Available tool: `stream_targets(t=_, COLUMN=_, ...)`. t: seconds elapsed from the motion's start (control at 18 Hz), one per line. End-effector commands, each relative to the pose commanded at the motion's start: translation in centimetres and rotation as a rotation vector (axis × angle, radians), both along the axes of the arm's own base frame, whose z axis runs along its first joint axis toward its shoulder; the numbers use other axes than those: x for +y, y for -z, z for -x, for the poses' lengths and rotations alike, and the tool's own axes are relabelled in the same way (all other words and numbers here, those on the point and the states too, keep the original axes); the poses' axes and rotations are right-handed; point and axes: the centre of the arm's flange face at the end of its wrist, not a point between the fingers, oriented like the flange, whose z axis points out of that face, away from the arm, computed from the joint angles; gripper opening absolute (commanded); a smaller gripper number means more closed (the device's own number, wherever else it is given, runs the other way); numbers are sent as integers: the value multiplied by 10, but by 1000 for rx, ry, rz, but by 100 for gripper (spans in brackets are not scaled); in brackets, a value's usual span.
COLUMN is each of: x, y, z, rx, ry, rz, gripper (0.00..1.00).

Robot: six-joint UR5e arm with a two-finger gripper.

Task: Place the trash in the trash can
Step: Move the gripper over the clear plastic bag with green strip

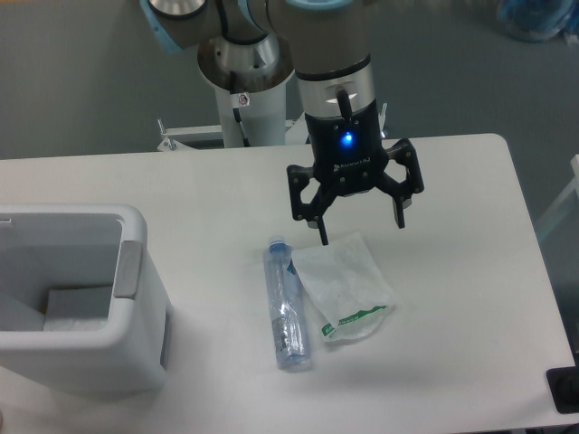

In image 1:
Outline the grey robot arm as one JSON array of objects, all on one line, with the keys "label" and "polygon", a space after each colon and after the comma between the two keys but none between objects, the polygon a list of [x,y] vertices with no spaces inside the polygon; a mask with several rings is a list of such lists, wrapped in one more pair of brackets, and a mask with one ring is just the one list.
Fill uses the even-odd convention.
[{"label": "grey robot arm", "polygon": [[145,1],[158,40],[172,50],[196,47],[204,78],[222,102],[229,146],[282,139],[283,120],[250,120],[261,93],[295,78],[314,162],[287,169],[292,215],[323,230],[338,197],[378,189],[394,218],[424,185],[412,143],[389,148],[375,99],[364,1]]}]

